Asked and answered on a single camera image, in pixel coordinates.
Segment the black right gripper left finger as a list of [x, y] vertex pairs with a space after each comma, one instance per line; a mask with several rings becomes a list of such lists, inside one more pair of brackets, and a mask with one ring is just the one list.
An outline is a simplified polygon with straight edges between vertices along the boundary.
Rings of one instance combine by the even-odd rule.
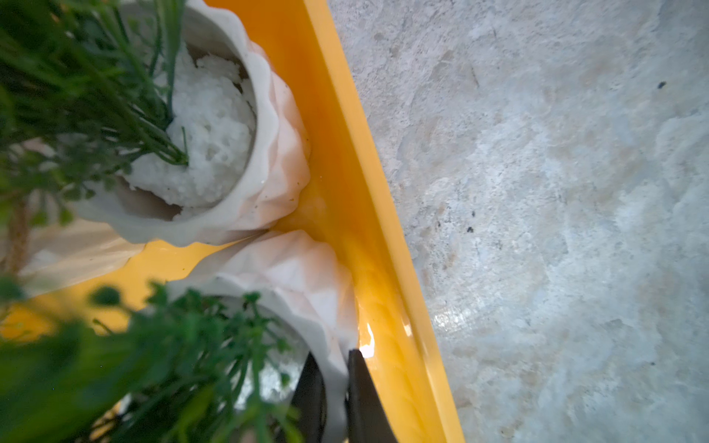
[[306, 443], [321, 443], [327, 416], [324, 378], [309, 354], [295, 388], [291, 406], [297, 411], [295, 429]]

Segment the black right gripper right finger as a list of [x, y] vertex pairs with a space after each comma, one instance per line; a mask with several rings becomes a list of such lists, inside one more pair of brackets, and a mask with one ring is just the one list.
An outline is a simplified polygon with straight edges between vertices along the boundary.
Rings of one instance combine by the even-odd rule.
[[346, 402], [350, 443], [397, 443], [366, 360], [358, 349], [348, 355]]

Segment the pink flower plant back pot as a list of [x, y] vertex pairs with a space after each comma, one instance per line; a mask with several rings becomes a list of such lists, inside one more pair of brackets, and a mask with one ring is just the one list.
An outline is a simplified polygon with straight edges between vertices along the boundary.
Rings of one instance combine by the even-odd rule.
[[1, 301], [42, 319], [1, 339], [5, 442], [304, 442], [291, 406], [313, 354], [324, 378], [321, 442], [348, 439], [348, 351], [356, 345], [349, 276], [304, 232], [266, 234], [153, 284], [142, 309], [111, 286], [90, 295], [129, 316], [112, 330], [27, 299], [1, 280]]

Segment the yellow plastic storage tray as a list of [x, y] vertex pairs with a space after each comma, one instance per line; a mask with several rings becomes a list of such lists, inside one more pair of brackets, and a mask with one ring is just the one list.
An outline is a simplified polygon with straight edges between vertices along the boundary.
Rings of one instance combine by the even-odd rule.
[[[327, 245], [349, 276], [356, 345], [398, 442], [460, 442], [441, 356], [367, 123], [353, 93], [323, 1], [183, 1], [182, 39], [193, 59], [233, 63], [255, 107], [256, 138], [245, 172], [217, 203], [183, 218], [181, 208], [125, 178], [79, 204], [144, 245], [103, 276], [27, 299], [67, 309], [112, 330], [129, 316], [95, 308], [98, 288], [144, 308], [153, 284], [181, 281], [206, 258], [266, 234], [304, 232]], [[1, 339], [14, 322], [45, 335], [44, 321], [1, 301]]]

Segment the orange flower plant white pot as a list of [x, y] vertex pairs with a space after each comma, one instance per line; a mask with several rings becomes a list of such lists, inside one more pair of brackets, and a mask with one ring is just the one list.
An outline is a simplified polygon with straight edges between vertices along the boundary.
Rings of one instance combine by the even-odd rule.
[[1, 231], [48, 222], [32, 194], [71, 201], [120, 178], [188, 218], [223, 199], [247, 165], [257, 115], [240, 70], [182, 39], [186, 3], [5, 1], [1, 5]]

